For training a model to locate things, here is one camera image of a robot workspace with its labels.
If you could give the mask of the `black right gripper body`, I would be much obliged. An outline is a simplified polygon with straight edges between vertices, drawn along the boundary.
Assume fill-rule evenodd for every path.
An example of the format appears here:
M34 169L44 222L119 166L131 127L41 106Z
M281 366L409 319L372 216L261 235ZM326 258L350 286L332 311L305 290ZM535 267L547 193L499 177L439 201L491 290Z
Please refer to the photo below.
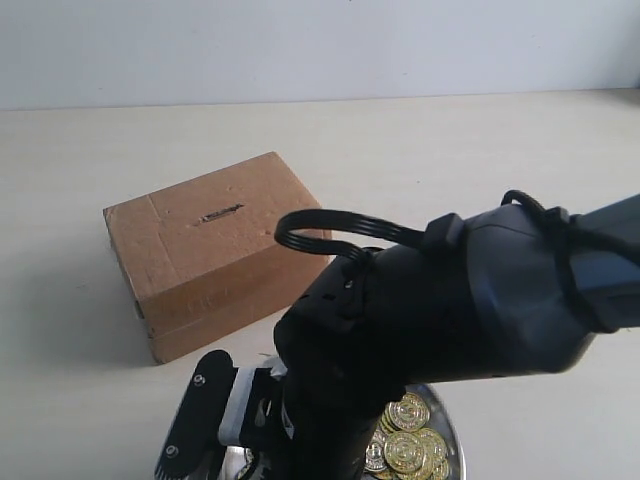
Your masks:
M236 386L244 425L222 421L221 439L249 448L254 479L358 479L386 403L404 380L374 351L397 308L406 247L368 248L364 262L331 261L276 323L280 379Z

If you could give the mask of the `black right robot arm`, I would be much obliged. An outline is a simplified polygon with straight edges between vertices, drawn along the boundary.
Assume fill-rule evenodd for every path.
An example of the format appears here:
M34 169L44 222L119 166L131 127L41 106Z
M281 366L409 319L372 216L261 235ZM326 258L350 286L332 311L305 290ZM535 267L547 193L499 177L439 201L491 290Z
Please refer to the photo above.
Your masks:
M282 217L275 240L330 264L276 323L277 354L206 354L154 475L359 479L386 407L427 383L563 372L639 324L639 200L572 215L511 190L498 208L413 230L354 212Z

